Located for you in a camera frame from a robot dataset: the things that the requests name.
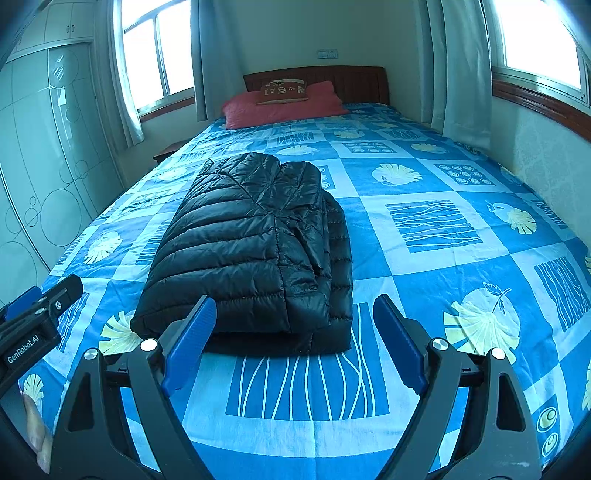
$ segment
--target sliding closet door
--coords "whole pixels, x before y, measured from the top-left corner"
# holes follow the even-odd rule
[[[0,128],[0,156],[19,155],[14,142],[11,65],[0,71]],[[0,182],[0,266],[0,306],[40,285],[49,273],[12,208],[4,182]]]
[[[51,48],[51,106],[72,179],[88,214],[100,215],[123,190],[103,133],[88,44]]]
[[[0,165],[17,215],[36,250],[52,267],[92,218],[73,183],[57,135],[47,50],[11,64],[12,105],[0,119],[10,155],[2,155]]]
[[[15,217],[51,268],[123,191],[98,117],[87,44],[6,64],[0,72],[0,148]]]

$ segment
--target window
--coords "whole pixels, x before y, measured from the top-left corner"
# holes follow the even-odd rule
[[[193,96],[189,0],[123,0],[121,20],[138,112]]]
[[[587,68],[558,12],[542,0],[488,0],[493,78],[589,111]]]

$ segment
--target white curtain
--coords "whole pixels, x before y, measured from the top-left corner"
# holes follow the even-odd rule
[[[125,66],[121,0],[98,2],[93,77],[107,141],[121,153],[144,140]]]
[[[244,79],[223,0],[191,0],[191,56],[197,120],[214,120],[244,92]]]
[[[487,150],[492,73],[480,0],[427,0],[433,42],[433,119],[445,137]]]

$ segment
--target pillow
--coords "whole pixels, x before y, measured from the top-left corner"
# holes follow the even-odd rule
[[[244,92],[224,103],[222,112],[226,116],[226,129],[258,127],[260,125],[304,120],[323,116],[347,115],[343,102],[335,95],[332,82],[320,82],[306,89],[307,102],[273,103],[257,105],[260,92]]]
[[[305,81],[294,79],[273,80],[263,85],[256,104],[303,102],[307,99]]]

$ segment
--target wooden window sill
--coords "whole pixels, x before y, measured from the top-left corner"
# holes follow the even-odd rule
[[[147,122],[157,116],[164,115],[165,113],[169,113],[179,108],[183,108],[185,106],[189,106],[195,103],[195,97],[184,98],[183,100],[178,100],[177,102],[169,103],[168,105],[163,105],[156,110],[152,110],[151,112],[144,113],[143,115],[139,116],[139,121]]]
[[[591,116],[568,103],[545,93],[495,79],[492,81],[492,94],[538,112],[591,142]]]

